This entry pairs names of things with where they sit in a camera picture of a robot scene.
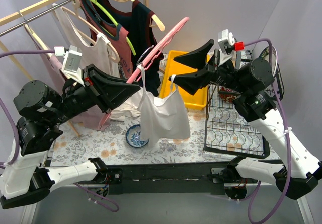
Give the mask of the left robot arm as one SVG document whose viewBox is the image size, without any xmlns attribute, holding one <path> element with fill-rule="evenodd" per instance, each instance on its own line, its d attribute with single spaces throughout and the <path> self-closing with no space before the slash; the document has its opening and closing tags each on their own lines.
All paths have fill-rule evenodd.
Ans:
<svg viewBox="0 0 322 224">
<path fill-rule="evenodd" d="M 41 163 L 53 142 L 63 134 L 61 124 L 94 106 L 108 113 L 139 90 L 138 82 L 128 83 L 94 65 L 80 71 L 80 81 L 68 79 L 61 92 L 40 80 L 26 83 L 13 100 L 20 114 L 13 151 L 17 158 L 6 163 L 1 174 L 2 208 L 37 203 L 66 185 L 82 181 L 101 184 L 108 179 L 111 172 L 99 157 L 62 168 L 46 168 Z"/>
</svg>

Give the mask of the red patterned bowl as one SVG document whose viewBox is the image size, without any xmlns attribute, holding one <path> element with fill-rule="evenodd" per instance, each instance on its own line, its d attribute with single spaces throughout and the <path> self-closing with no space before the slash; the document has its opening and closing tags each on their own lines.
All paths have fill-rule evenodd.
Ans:
<svg viewBox="0 0 322 224">
<path fill-rule="evenodd" d="M 232 103 L 240 96 L 240 93 L 223 86 L 219 87 L 217 91 L 218 91 L 219 97 L 228 103 Z"/>
</svg>

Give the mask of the green rimmed white plate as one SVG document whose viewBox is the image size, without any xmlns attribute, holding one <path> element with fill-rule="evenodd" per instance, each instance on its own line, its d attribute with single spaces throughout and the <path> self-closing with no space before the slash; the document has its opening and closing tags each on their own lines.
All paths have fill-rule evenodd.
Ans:
<svg viewBox="0 0 322 224">
<path fill-rule="evenodd" d="M 269 53 L 269 46 L 268 46 L 260 53 L 259 58 L 269 61 L 269 56 L 270 56 L 270 53 Z M 277 71 L 277 66 L 278 66 L 278 55 L 274 46 L 272 47 L 271 66 L 272 66 L 273 76 L 275 76 Z"/>
</svg>

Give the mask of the crumpled white cloth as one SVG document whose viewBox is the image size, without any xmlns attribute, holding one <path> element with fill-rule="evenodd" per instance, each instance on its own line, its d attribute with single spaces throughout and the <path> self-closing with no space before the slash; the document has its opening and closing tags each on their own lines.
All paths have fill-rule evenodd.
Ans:
<svg viewBox="0 0 322 224">
<path fill-rule="evenodd" d="M 143 91 L 138 91 L 129 97 L 124 103 L 111 112 L 110 119 L 124 121 L 125 117 L 138 117 L 141 115 L 139 107 Z"/>
</svg>

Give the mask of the blue white ceramic bowl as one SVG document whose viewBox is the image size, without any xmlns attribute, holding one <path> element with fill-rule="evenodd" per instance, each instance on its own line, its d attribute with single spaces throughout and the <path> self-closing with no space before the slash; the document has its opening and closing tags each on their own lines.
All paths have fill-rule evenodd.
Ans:
<svg viewBox="0 0 322 224">
<path fill-rule="evenodd" d="M 140 135 L 141 125 L 137 124 L 131 126 L 125 134 L 126 143 L 133 148 L 142 148 L 146 146 L 149 143 L 149 140 L 142 140 Z"/>
</svg>

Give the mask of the pink tank top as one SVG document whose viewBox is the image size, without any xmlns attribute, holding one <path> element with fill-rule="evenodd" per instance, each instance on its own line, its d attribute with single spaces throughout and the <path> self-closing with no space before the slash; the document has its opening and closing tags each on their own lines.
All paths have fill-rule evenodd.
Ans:
<svg viewBox="0 0 322 224">
<path fill-rule="evenodd" d="M 39 36 L 32 30 L 30 26 L 27 24 L 24 25 L 24 28 L 30 38 L 33 40 L 37 49 L 40 50 L 48 50 L 47 45 L 39 38 Z M 50 86 L 53 87 L 59 94 L 62 94 L 62 88 L 65 84 L 67 78 L 61 72 L 62 63 L 53 53 L 45 53 L 41 54 L 44 65 L 47 69 L 47 72 L 53 82 Z M 105 114 L 101 111 L 98 106 L 94 106 L 87 110 L 86 112 L 81 113 L 80 115 L 74 117 L 72 119 L 73 123 L 82 123 L 84 127 L 104 131 L 111 123 L 111 120 L 107 120 L 102 126 L 100 126 L 100 121 Z"/>
</svg>

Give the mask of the floral tablecloth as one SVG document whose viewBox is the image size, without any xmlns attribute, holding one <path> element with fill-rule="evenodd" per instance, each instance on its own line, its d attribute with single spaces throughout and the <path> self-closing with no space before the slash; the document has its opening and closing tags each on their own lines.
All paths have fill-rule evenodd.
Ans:
<svg viewBox="0 0 322 224">
<path fill-rule="evenodd" d="M 126 131 L 139 124 L 139 118 L 111 121 L 105 131 L 94 131 L 76 125 L 80 137 L 65 124 L 64 134 L 53 146 L 51 166 L 62 167 L 80 164 L 89 157 L 101 157 L 108 165 L 166 164 L 228 161 L 233 155 L 211 153 L 204 150 L 206 109 L 187 111 L 190 138 L 160 139 L 156 144 L 142 148 L 130 147 L 125 140 Z"/>
</svg>

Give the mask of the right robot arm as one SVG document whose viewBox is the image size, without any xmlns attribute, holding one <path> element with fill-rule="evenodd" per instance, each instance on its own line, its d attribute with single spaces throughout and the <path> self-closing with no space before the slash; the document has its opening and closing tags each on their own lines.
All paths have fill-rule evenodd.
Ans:
<svg viewBox="0 0 322 224">
<path fill-rule="evenodd" d="M 270 164 L 238 156 L 214 177 L 236 183 L 248 178 L 263 181 L 275 185 L 283 196 L 293 200 L 310 193 L 321 179 L 321 161 L 288 126 L 280 101 L 266 93 L 267 86 L 275 79 L 271 61 L 257 58 L 236 69 L 231 54 L 243 50 L 244 43 L 222 43 L 220 50 L 207 58 L 212 45 L 210 40 L 192 52 L 175 57 L 175 62 L 193 68 L 194 72 L 173 77 L 174 83 L 191 95 L 210 83 L 238 92 L 233 101 L 235 110 L 281 159 L 280 164 Z"/>
</svg>

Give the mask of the cream white tank top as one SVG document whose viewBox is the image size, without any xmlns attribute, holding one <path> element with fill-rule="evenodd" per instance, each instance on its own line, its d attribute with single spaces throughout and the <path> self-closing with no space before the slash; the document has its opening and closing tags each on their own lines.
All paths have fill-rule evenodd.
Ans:
<svg viewBox="0 0 322 224">
<path fill-rule="evenodd" d="M 114 77 L 119 77 L 119 55 L 110 40 L 103 33 L 98 33 L 95 43 L 90 46 L 78 31 L 67 11 L 57 8 L 55 14 L 70 44 L 82 52 L 81 68 L 93 64 L 99 70 Z"/>
</svg>

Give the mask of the wooden clothes rack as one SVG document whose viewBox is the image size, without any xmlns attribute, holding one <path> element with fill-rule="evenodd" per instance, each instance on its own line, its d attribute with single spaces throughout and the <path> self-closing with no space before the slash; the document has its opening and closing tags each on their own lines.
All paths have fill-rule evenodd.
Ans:
<svg viewBox="0 0 322 224">
<path fill-rule="evenodd" d="M 45 7 L 51 3 L 54 3 L 58 0 L 40 0 L 38 2 L 35 2 L 25 8 L 22 8 L 20 10 L 17 10 L 16 12 L 14 13 L 11 13 L 10 15 L 7 15 L 5 17 L 2 17 L 1 18 L 1 26 L 13 21 L 13 20 L 16 20 L 20 17 L 25 17 L 26 15 L 28 15 L 29 13 L 32 13 L 36 10 L 39 10 L 40 8 L 42 7 Z M 66 0 L 64 2 L 62 2 L 62 5 L 65 5 L 67 3 L 69 3 L 70 1 L 72 0 Z M 149 0 L 143 0 L 143 3 L 146 5 L 146 6 L 149 6 Z M 42 13 L 39 13 L 37 15 L 35 15 L 33 18 L 30 18 L 29 20 L 25 20 L 24 22 L 18 24 L 18 25 L 15 25 L 15 26 L 12 26 L 11 28 L 3 31 L 1 33 L 1 37 L 7 33 L 10 33 L 12 32 L 13 30 L 16 30 L 17 28 L 25 25 L 25 24 L 28 24 L 28 22 L 31 22 L 39 17 L 42 17 L 43 15 L 51 12 L 52 10 L 54 10 L 54 8 L 52 9 L 48 9 L 46 11 L 43 11 Z M 1 49 L 4 50 L 5 53 L 8 53 L 8 49 L 6 48 L 6 46 L 1 42 Z M 18 69 L 27 77 L 27 79 L 29 80 L 34 80 L 34 78 L 27 72 L 27 70 L 19 63 L 19 61 L 13 56 L 13 55 L 9 55 L 9 58 L 10 60 L 18 67 Z M 80 134 L 78 133 L 78 131 L 76 130 L 76 128 L 73 126 L 73 124 L 71 123 L 71 121 L 68 121 L 68 124 L 70 125 L 71 129 L 76 133 L 76 135 L 78 137 L 80 137 Z"/>
</svg>

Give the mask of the lime green hanger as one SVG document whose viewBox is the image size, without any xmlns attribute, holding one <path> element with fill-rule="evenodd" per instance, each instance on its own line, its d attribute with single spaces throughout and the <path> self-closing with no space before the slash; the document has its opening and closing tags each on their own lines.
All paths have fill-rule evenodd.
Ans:
<svg viewBox="0 0 322 224">
<path fill-rule="evenodd" d="M 112 21 L 112 23 L 115 26 L 118 26 L 119 23 L 114 19 L 114 17 L 100 4 L 97 2 L 97 0 L 89 0 L 91 1 L 93 4 L 95 4 L 102 12 L 104 12 L 104 14 Z M 126 36 L 126 42 L 128 43 L 131 52 L 133 53 L 133 55 L 136 55 L 135 49 L 130 41 L 130 39 Z"/>
</svg>

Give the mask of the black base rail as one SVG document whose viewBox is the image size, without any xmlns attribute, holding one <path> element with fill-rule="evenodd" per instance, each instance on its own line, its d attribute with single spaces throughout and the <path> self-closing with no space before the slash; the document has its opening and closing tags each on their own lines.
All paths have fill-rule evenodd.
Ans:
<svg viewBox="0 0 322 224">
<path fill-rule="evenodd" d="M 120 183 L 109 184 L 109 195 L 138 193 L 210 193 L 223 195 L 224 184 L 214 183 L 211 170 L 225 162 L 114 165 L 120 169 Z"/>
</svg>

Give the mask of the pink plastic hanger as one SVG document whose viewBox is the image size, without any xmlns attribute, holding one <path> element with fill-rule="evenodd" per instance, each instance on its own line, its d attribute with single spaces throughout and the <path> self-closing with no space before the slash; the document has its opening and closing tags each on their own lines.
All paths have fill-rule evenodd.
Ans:
<svg viewBox="0 0 322 224">
<path fill-rule="evenodd" d="M 189 21 L 189 17 L 182 18 L 164 37 L 163 39 L 151 50 L 151 52 L 146 56 L 146 58 L 143 60 L 142 64 L 144 66 L 144 70 L 148 70 L 151 66 L 151 64 L 154 62 L 156 58 L 162 53 L 165 46 L 167 46 L 175 34 L 181 30 L 181 28 L 186 24 L 187 21 Z M 139 80 L 141 77 L 139 75 L 141 74 L 140 69 L 136 69 L 131 77 L 127 80 L 126 83 L 133 83 L 136 80 Z M 99 122 L 99 129 L 102 128 L 104 123 L 109 119 L 110 113 L 105 114 Z"/>
</svg>

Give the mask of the navy maroon tank top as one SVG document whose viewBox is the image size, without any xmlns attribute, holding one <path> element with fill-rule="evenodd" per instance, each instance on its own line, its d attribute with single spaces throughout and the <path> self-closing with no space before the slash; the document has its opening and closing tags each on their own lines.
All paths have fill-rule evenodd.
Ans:
<svg viewBox="0 0 322 224">
<path fill-rule="evenodd" d="M 134 16 L 131 12 L 123 12 L 114 8 L 109 0 L 97 0 L 113 17 L 120 23 L 127 31 L 128 38 L 130 39 L 136 55 L 132 55 L 133 69 L 136 69 L 137 61 L 139 57 L 153 45 L 157 45 L 157 41 L 154 37 L 152 28 L 148 29 L 146 26 L 145 19 L 142 19 L 137 12 Z M 146 89 L 152 92 L 154 96 L 159 95 L 158 88 L 161 85 L 161 80 L 159 78 L 159 66 L 160 61 L 163 60 L 164 56 L 161 53 L 158 58 L 156 58 L 151 64 L 150 68 L 145 71 Z"/>
</svg>

